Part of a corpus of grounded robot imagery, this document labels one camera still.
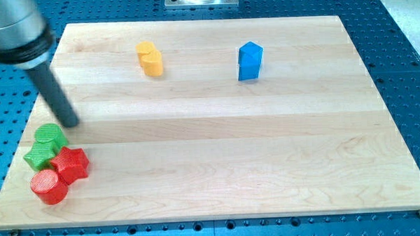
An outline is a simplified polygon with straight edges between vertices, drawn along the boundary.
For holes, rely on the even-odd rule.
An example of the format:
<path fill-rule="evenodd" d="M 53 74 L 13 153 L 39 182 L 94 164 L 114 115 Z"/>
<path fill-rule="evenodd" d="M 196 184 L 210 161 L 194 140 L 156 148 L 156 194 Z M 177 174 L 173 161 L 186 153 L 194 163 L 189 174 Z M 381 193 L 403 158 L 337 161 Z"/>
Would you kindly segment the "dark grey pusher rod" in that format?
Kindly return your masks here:
<path fill-rule="evenodd" d="M 61 89 L 47 62 L 26 70 L 28 77 L 41 93 L 46 104 L 63 127 L 74 127 L 79 123 L 78 114 Z"/>

